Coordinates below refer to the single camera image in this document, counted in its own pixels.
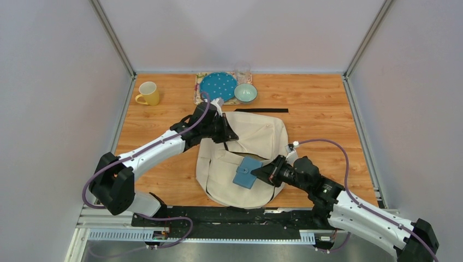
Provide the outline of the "blue leather wallet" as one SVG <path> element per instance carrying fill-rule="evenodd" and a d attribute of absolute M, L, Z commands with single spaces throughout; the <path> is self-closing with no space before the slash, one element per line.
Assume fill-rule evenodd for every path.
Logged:
<path fill-rule="evenodd" d="M 251 189 L 256 181 L 256 176 L 251 172 L 255 169 L 261 168 L 263 163 L 251 157 L 245 157 L 241 164 L 236 168 L 233 184 L 242 188 Z"/>

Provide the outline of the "beige canvas backpack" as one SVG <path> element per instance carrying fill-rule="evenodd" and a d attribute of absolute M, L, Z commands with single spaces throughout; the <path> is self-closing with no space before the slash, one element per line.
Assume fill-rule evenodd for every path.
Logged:
<path fill-rule="evenodd" d="M 271 116 L 228 112 L 227 120 L 238 135 L 237 141 L 216 144 L 203 139 L 199 146 L 196 179 L 206 195 L 216 203 L 241 209 L 257 209 L 271 202 L 284 188 L 256 180 L 250 189 L 233 183 L 245 156 L 269 164 L 286 155 L 288 134 L 284 122 Z"/>

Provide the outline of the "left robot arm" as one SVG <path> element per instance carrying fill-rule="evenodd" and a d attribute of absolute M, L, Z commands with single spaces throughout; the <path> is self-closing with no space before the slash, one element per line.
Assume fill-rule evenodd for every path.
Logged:
<path fill-rule="evenodd" d="M 167 212 L 161 208 L 160 198 L 137 192 L 135 182 L 157 164 L 199 145 L 203 139 L 217 144 L 238 140 L 221 110 L 222 105 L 221 98 L 202 102 L 193 114 L 151 142 L 119 156 L 111 152 L 104 154 L 94 175 L 86 182 L 82 198 L 86 199 L 90 192 L 101 203 L 99 209 L 106 209 L 114 216 L 125 211 L 137 213 L 145 216 L 151 225 L 161 226 Z"/>

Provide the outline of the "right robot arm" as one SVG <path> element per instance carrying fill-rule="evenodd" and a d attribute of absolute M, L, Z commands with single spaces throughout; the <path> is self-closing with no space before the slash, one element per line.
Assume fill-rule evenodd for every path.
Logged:
<path fill-rule="evenodd" d="M 430 223 L 415 222 L 371 205 L 341 184 L 323 176 L 307 157 L 289 164 L 284 156 L 253 170 L 252 175 L 272 186 L 299 188 L 314 204 L 311 221 L 347 231 L 373 243 L 397 261 L 436 261 L 439 243 Z"/>

